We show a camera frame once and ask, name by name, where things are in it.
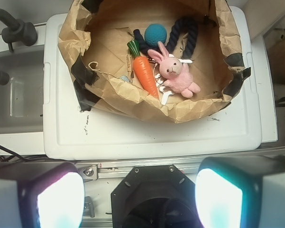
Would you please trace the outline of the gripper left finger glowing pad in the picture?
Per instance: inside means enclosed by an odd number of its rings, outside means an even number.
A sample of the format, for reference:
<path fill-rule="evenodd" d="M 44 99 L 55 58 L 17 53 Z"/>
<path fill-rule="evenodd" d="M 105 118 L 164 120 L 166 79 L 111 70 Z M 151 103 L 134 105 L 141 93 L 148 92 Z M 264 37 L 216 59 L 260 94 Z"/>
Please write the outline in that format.
<path fill-rule="evenodd" d="M 0 228 L 78 228 L 84 197 L 71 162 L 0 162 Z"/>

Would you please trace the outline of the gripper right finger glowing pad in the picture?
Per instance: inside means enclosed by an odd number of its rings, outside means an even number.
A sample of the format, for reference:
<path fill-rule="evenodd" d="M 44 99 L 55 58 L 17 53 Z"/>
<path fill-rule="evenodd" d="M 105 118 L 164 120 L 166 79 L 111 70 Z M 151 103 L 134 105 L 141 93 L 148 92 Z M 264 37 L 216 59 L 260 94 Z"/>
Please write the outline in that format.
<path fill-rule="evenodd" d="M 285 228 L 285 155 L 205 158 L 195 202 L 205 228 Z"/>

